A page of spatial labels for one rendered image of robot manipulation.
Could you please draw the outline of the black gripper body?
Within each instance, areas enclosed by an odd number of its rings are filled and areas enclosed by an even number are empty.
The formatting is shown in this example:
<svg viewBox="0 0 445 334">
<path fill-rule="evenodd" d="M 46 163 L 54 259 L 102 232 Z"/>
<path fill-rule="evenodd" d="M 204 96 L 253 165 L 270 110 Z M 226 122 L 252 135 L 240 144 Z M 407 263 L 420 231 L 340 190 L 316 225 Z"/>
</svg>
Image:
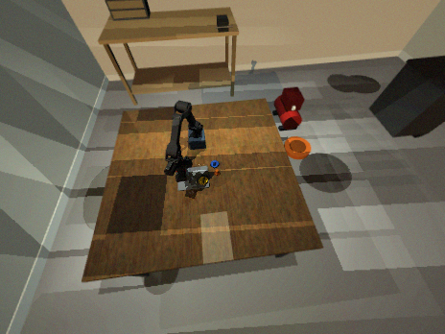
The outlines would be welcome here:
<svg viewBox="0 0 445 334">
<path fill-rule="evenodd" d="M 183 170 L 183 164 L 182 161 L 179 165 L 177 165 L 176 171 L 177 171 L 177 175 L 176 175 L 176 182 L 181 182 L 181 181 L 185 181 L 186 180 L 186 174 L 184 174 L 184 170 Z"/>
</svg>

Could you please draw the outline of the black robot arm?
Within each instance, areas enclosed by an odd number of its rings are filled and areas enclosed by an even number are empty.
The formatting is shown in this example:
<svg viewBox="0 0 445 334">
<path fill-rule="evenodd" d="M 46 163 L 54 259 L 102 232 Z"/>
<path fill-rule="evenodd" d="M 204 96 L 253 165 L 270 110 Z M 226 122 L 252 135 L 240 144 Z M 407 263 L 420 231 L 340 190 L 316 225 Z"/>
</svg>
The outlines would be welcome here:
<svg viewBox="0 0 445 334">
<path fill-rule="evenodd" d="M 165 160 L 168 164 L 164 170 L 164 173 L 168 176 L 173 176 L 175 174 L 177 165 L 182 161 L 183 170 L 185 168 L 192 168 L 193 162 L 188 156 L 185 156 L 181 160 L 181 146 L 179 144 L 181 124 L 184 118 L 188 121 L 188 129 L 193 131 L 193 137 L 202 137 L 201 131 L 203 130 L 203 125 L 196 121 L 192 113 L 192 105 L 188 102 L 178 101 L 174 106 L 174 114 L 172 116 L 173 125 L 170 143 L 167 145 Z M 178 111 L 181 114 L 177 114 Z M 168 157 L 170 156 L 170 157 Z"/>
</svg>

